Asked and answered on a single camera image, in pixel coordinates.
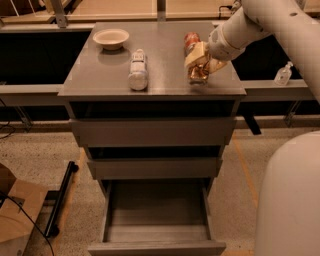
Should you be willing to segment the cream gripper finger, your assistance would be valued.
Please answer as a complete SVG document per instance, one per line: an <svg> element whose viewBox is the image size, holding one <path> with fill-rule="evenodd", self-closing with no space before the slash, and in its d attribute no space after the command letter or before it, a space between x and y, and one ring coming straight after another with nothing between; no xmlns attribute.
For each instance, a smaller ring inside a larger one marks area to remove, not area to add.
<svg viewBox="0 0 320 256"><path fill-rule="evenodd" d="M209 73L213 74L213 73L217 72L218 70L224 68L226 65L227 65L227 63L224 61L220 61L217 59L211 59L209 61Z"/></svg>
<svg viewBox="0 0 320 256"><path fill-rule="evenodd" d="M193 67L195 65L205 64L208 60L208 43L201 41L192 45L190 52L185 58L184 66Z"/></svg>

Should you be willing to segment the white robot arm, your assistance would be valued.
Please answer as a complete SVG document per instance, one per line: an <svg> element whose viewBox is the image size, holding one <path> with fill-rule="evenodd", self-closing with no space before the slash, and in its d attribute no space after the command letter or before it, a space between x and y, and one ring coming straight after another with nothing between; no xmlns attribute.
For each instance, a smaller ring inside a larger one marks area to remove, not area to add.
<svg viewBox="0 0 320 256"><path fill-rule="evenodd" d="M187 67L208 64L211 73L252 42L274 35L320 101L320 23L301 0L241 0L213 30L205 46L187 55ZM320 132L283 144L265 170L257 208L254 256L320 256Z"/></svg>

